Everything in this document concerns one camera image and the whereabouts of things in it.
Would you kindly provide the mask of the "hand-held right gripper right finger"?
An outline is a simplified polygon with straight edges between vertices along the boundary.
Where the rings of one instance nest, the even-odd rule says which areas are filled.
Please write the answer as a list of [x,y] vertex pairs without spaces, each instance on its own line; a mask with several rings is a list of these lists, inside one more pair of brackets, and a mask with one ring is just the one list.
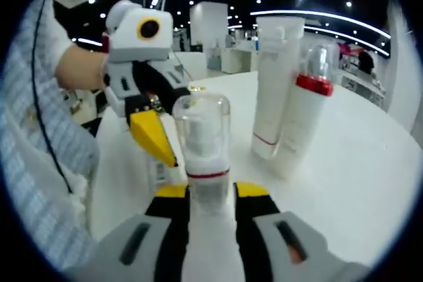
[[341,260],[326,238],[292,212],[281,212],[268,190],[233,184],[236,241],[246,281],[364,281],[369,268]]

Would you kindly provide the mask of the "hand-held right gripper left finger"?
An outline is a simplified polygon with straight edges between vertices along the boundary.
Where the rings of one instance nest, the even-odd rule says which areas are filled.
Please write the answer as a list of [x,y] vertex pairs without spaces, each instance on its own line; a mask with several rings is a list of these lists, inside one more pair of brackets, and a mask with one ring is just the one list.
[[74,280],[181,281],[189,220],[188,185],[159,188],[144,214],[116,227],[91,260],[74,269]]

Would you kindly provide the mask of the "person's left hand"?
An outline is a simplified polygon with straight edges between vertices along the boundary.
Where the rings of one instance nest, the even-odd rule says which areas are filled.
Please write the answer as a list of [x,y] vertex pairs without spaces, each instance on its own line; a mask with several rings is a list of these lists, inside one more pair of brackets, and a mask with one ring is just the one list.
[[104,69],[108,54],[90,52],[72,45],[61,56],[55,70],[60,88],[99,90],[104,88]]

